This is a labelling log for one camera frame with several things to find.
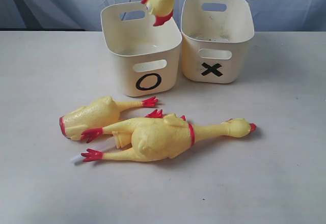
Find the whole rubber chicken front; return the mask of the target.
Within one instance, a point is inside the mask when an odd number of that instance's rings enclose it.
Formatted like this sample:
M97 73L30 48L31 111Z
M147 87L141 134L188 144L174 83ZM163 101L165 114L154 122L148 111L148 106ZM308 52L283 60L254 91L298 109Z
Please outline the whole rubber chicken front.
M151 162L172 159L191 148L195 143L218 136L244 137L256 130L254 123L244 118L229 119L220 124L200 126L175 114L159 118L131 118L102 128L85 130L82 135L90 142L102 134L111 134L117 148L129 149L103 153L87 149L83 161L116 160Z

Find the chicken head with white tube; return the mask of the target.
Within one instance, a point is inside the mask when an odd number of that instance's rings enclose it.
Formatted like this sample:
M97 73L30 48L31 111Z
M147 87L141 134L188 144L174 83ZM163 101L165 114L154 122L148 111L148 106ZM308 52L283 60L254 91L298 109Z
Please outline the chicken head with white tube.
M114 138L114 144L110 143L108 139L104 142L98 143L95 146L91 147L91 149L100 152L106 152L112 150L113 148L122 149L128 146L131 142L131 134L130 133L123 133L123 132L114 132L112 138ZM83 157L81 154L78 154L70 159L70 162L73 164L80 164L82 163Z

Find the headless rubber chicken body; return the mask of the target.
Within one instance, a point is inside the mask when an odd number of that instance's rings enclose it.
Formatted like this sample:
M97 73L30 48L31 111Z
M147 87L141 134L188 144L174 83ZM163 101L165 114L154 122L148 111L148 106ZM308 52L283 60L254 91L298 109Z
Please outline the headless rubber chicken body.
M82 141L85 130L117 123L121 112L138 107L155 107L158 102L155 96L137 101L116 101L111 96L104 96L60 117L59 126L64 137Z

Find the cream bin marked O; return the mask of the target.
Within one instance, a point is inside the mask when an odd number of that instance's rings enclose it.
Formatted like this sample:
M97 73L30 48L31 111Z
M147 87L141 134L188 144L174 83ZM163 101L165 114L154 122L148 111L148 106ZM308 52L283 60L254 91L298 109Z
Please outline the cream bin marked O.
M101 27L117 84L129 97L171 89L177 79L182 35L174 19L154 27L140 2L114 4L101 11Z

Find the cream bin marked X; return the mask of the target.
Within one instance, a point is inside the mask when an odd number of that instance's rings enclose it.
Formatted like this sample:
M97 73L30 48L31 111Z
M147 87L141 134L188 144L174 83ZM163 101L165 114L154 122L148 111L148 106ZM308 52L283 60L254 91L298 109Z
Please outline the cream bin marked X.
M180 30L185 77L210 83L237 79L255 33L246 0L185 0Z

